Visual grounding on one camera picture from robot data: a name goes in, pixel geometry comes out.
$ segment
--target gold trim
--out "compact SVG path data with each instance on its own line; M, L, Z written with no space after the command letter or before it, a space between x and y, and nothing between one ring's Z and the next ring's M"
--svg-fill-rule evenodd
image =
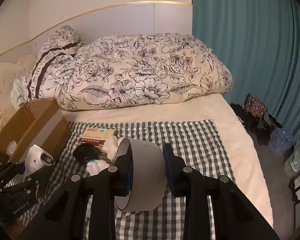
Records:
M42 34L46 33L47 31L53 29L54 27L57 27L58 25L61 25L67 21L70 21L72 19L75 19L77 17L80 17L82 15L85 15L85 14L89 14L89 13L92 13L92 12L95 12L95 11L99 11L99 10L103 10L103 9L107 9L107 8L111 8L111 7L116 7L116 6L121 6L121 5L127 5L127 4L147 4L147 3L165 3L165 4L176 4L176 5L188 5L188 6L193 6L193 4L191 3L184 3L184 2L175 2L175 1L139 1L139 2L127 2L127 3L121 3L121 4L114 4L114 5L109 5L109 6L104 6L104 7L100 7L100 8L97 8L97 9L93 9L93 10L90 10L90 11L87 11L87 12L84 12L84 13L81 13L81 14L78 14L78 15L75 15L69 19L66 19L66 20L63 20L62 22L59 22L55 25L53 25L52 27L46 29L45 31L39 33L37 36L35 36L34 38L32 38L31 40L29 41L26 41L26 42L23 42L19 45L16 45L14 47L12 47L11 49L8 49L6 50L5 52L1 53L0 54L0 57L3 55L3 54L6 54L7 52L19 47L19 46L22 46L22 45L25 45L29 42L32 42L34 41L36 38L38 38L39 36L41 36Z

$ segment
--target mattress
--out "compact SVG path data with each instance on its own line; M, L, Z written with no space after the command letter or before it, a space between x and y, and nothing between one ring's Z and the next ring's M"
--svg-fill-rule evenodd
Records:
M155 122L214 121L234 172L238 188L273 226L266 181L251 137L220 94L194 98L183 103L144 105L106 110L68 112L71 122Z

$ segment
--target white cylindrical roll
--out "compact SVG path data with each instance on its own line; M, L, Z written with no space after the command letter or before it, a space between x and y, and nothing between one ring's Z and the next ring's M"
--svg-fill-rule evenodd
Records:
M131 146L133 158L132 188L127 197L114 197L120 211L155 209L166 188L166 166L161 149L155 143L124 138L117 155L125 155Z
M34 173L43 166L50 166L51 163L47 163L42 159L42 156L46 155L51 158L53 157L47 153L45 150L41 149L39 146L34 144L28 151L26 160L25 160L25 173L23 175L23 180L29 176L31 173Z

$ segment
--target silver screw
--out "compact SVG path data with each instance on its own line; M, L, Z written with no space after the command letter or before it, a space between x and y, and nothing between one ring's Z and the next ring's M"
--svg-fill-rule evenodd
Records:
M75 175L72 175L71 180L74 181L74 182L76 182L76 181L78 181L80 178L81 178L80 175L75 174Z
M191 172L192 172L192 168L191 168L191 167L184 167L184 168L183 168L183 171L184 171L185 173L191 173Z
M227 176L225 176L225 175L220 176L219 179L223 183L227 183L229 181L229 178Z
M108 171L109 172L116 172L118 170L118 168L116 167L116 166L110 166L109 168L108 168Z

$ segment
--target green fabric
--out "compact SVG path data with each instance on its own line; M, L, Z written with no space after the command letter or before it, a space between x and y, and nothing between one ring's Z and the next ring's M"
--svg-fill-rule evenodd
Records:
M228 103L248 93L300 138L300 7L295 0L193 0L193 35L230 69Z

